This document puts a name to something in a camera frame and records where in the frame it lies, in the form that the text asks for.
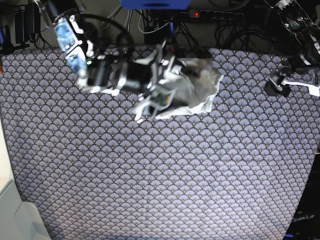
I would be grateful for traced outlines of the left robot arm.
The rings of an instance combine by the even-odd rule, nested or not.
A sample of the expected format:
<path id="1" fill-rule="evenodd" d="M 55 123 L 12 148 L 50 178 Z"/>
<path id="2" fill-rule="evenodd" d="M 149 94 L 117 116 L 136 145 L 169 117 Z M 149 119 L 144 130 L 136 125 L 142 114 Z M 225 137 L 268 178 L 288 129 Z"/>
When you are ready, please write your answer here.
<path id="1" fill-rule="evenodd" d="M 294 80 L 294 74 L 306 74 L 320 69 L 320 20 L 312 20 L 296 0 L 267 0 L 270 8 L 277 10 L 284 28 L 294 35 L 302 49 L 282 62 L 279 70 L 267 79 L 264 91 L 268 96 L 288 97 L 291 86 L 307 87 L 311 96 L 320 96 L 320 78 L 313 81 Z"/>

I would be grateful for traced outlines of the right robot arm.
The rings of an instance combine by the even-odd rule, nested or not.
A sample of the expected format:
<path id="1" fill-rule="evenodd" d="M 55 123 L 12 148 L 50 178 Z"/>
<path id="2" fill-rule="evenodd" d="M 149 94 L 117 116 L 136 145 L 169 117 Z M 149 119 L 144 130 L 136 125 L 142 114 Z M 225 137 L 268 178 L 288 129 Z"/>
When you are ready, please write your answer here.
<path id="1" fill-rule="evenodd" d="M 116 96 L 121 91 L 144 93 L 156 87 L 159 79 L 156 57 L 133 60 L 135 43 L 129 23 L 121 25 L 113 18 L 82 14 L 74 0 L 36 0 L 35 4 L 46 24 L 53 27 L 80 89 Z M 99 32 L 90 20 L 118 30 L 115 42 L 99 39 Z"/>

